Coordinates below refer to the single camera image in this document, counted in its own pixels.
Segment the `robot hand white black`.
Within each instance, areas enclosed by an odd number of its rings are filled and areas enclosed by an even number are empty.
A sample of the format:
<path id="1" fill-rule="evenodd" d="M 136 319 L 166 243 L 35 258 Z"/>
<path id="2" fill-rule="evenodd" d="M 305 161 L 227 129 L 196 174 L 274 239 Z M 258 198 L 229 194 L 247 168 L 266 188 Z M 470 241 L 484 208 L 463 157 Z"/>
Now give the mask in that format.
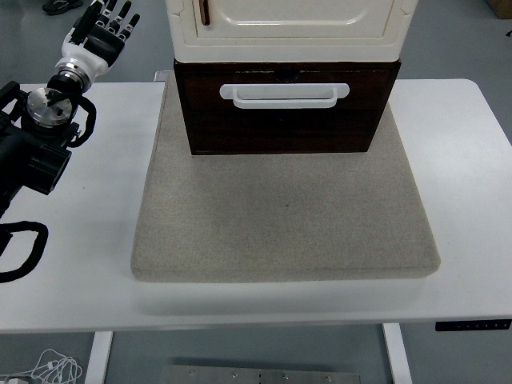
<path id="1" fill-rule="evenodd" d="M 139 14 L 126 18 L 131 1 L 120 9 L 116 5 L 116 1 L 94 1 L 86 8 L 62 43 L 56 73 L 71 72 L 92 83 L 110 70 L 140 20 Z"/>

